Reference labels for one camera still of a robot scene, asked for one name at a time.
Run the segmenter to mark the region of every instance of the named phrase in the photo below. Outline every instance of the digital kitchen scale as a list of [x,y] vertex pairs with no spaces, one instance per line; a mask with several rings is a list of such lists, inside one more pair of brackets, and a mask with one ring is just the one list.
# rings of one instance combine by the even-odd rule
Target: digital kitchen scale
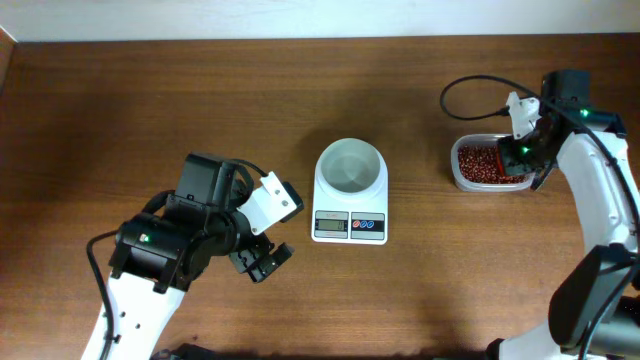
[[316,164],[311,238],[318,242],[387,242],[389,180],[382,155],[358,139],[329,145]]

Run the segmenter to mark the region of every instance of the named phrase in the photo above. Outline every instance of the plastic container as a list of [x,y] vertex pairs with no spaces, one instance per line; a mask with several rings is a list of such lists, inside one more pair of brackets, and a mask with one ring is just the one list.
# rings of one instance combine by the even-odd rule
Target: plastic container
[[474,134],[463,136],[451,148],[451,168],[456,186],[462,191],[469,192],[506,192],[528,189],[533,182],[534,174],[526,176],[525,180],[518,184],[482,184],[467,180],[460,172],[458,162],[458,149],[462,146],[495,146],[498,139],[508,136],[506,134]]

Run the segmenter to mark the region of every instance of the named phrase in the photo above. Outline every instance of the kidney beans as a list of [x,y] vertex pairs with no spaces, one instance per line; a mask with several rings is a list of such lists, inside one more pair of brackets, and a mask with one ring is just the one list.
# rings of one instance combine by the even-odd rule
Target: kidney beans
[[462,146],[458,149],[460,172],[465,179],[482,184],[518,184],[524,176],[502,176],[495,146]]

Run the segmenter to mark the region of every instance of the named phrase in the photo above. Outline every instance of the wood grain surface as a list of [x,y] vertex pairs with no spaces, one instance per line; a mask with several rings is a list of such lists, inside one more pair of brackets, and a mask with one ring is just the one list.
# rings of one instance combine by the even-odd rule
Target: wood grain surface
[[[570,189],[555,173],[538,193],[457,190],[455,140],[510,123],[454,121],[438,95],[469,74],[539,90],[549,71],[589,70],[640,174],[639,60],[640,35],[18,44],[0,100],[0,353],[81,356],[100,306],[87,240],[175,188],[190,151],[275,171],[307,210],[268,231],[296,253],[266,282],[214,259],[158,349],[438,355],[524,332],[582,257]],[[450,105],[486,112],[508,91],[476,82]],[[344,137],[387,162],[385,246],[310,238],[315,162]],[[104,272],[112,251],[96,249]]]

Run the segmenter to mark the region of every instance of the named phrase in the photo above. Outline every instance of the black cable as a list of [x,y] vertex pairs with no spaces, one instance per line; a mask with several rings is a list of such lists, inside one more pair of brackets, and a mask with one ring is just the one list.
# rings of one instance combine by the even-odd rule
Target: black cable
[[253,170],[255,170],[258,174],[260,174],[260,176],[262,177],[266,177],[268,176],[266,172],[264,172],[262,169],[260,169],[257,165],[248,162],[247,160],[242,160],[242,159],[232,159],[231,161],[236,162],[238,164],[242,164],[242,165],[246,165],[250,168],[252,168]]
[[167,202],[167,198],[170,195],[173,195],[175,193],[176,193],[175,190],[165,190],[163,192],[156,194],[154,197],[151,198],[151,200],[147,202],[144,208],[142,208],[142,212],[148,213],[148,214],[155,214],[158,210],[160,210],[164,206],[164,204]]
[[[549,108],[551,108],[552,110],[554,110],[558,114],[561,114],[562,116],[567,118],[567,120],[571,121],[574,125],[576,125],[578,128],[580,128],[581,131],[583,131],[585,134],[587,134],[587,136],[589,136],[589,138],[591,140],[593,140],[593,142],[596,144],[596,146],[598,146],[600,151],[602,151],[602,153],[604,154],[604,157],[609,162],[609,166],[611,166],[611,168],[613,169],[613,172],[616,174],[616,177],[618,178],[618,182],[620,183],[620,186],[622,187],[622,191],[624,192],[625,197],[627,198],[627,201],[629,203],[629,210],[631,210],[631,216],[633,217],[633,224],[636,226],[636,229],[634,230],[635,231],[635,236],[636,236],[636,242],[637,242],[638,249],[640,249],[640,237],[638,235],[638,229],[637,229],[638,224],[640,224],[640,215],[638,214],[638,207],[637,207],[636,201],[635,201],[633,195],[631,194],[631,188],[629,187],[629,184],[627,183],[627,181],[624,178],[624,174],[622,173],[622,169],[620,169],[620,166],[618,165],[618,159],[616,159],[611,154],[611,152],[609,152],[609,150],[602,143],[600,138],[598,138],[596,136],[596,134],[594,134],[591,129],[589,129],[587,126],[582,124],[579,120],[574,119],[573,115],[568,114],[567,112],[562,110],[560,107],[556,106],[556,104],[554,104],[552,101],[550,101],[548,99],[541,98],[534,91],[532,91],[532,90],[530,90],[530,89],[528,89],[528,88],[526,88],[526,87],[524,87],[524,86],[522,86],[522,85],[520,85],[518,83],[515,83],[515,82],[513,82],[511,80],[507,80],[507,79],[504,79],[504,78],[501,78],[501,77],[497,77],[497,76],[493,76],[493,75],[471,75],[471,76],[465,76],[465,77],[460,78],[458,80],[455,80],[451,84],[447,85],[445,87],[445,90],[450,89],[452,86],[455,86],[456,84],[459,84],[459,83],[464,82],[464,81],[469,81],[469,80],[495,81],[495,82],[498,82],[498,83],[501,83],[501,84],[509,85],[512,88],[516,89],[516,90],[520,90],[523,93],[527,94],[527,96],[534,97],[534,98],[538,99],[541,103],[544,103],[546,106],[548,106]],[[444,91],[443,91],[443,94],[440,96],[440,103],[441,103],[440,106],[442,106],[442,104],[443,104],[443,95],[444,95]],[[445,110],[445,113],[450,115],[450,113],[448,111],[446,111],[445,108],[443,108],[443,110]],[[593,320],[590,322],[589,326],[587,327],[587,330],[585,331],[585,334],[584,334],[584,337],[583,337],[582,345],[580,347],[580,352],[579,352],[579,356],[578,356],[579,360],[586,359],[587,353],[589,352],[589,346],[591,345],[591,341],[593,340],[593,335],[595,334],[596,327],[598,327],[598,325],[600,324],[600,322],[602,321],[604,316],[607,314],[607,312],[611,308],[614,300],[616,298],[622,296],[622,293],[624,292],[624,289],[633,281],[634,277],[638,273],[638,270],[640,270],[640,256],[636,258],[636,261],[634,262],[633,266],[631,266],[631,268],[629,269],[627,274],[622,278],[622,281],[620,281],[620,283],[615,287],[615,289],[611,292],[611,294],[609,294],[609,297],[607,297],[605,303],[600,307],[600,309],[598,309],[598,312],[596,313],[596,315],[594,316]]]
[[440,93],[440,108],[442,109],[442,111],[444,111],[445,114],[449,115],[450,117],[457,119],[457,120],[463,120],[463,121],[474,121],[474,120],[482,120],[482,119],[486,119],[486,118],[490,118],[490,117],[494,117],[494,116],[509,116],[509,107],[505,106],[500,110],[497,110],[495,112],[489,113],[489,114],[485,114],[485,115],[479,115],[479,116],[459,116],[459,115],[455,115],[453,113],[451,113],[449,111],[449,109],[447,108],[447,105],[445,104],[445,99],[447,96],[447,93],[449,92],[449,90],[451,90],[452,87],[458,85],[461,82],[465,82],[468,80],[472,80],[472,79],[476,79],[473,76],[466,76],[463,78],[460,78],[458,80],[453,81],[452,83],[450,83],[449,85],[445,86],[444,89],[442,89],[442,92]]
[[109,357],[109,350],[111,349],[111,342],[113,341],[113,309],[111,309],[111,302],[109,301],[109,295],[107,294],[107,287],[102,279],[102,273],[96,262],[95,256],[93,256],[93,244],[96,242],[114,236],[118,231],[110,231],[102,235],[98,235],[87,243],[87,257],[89,258],[89,264],[91,264],[91,270],[96,277],[98,288],[100,289],[100,296],[102,297],[102,303],[104,304],[104,311],[107,316],[107,335],[104,340],[104,346],[102,347],[102,354],[100,360],[106,360]]

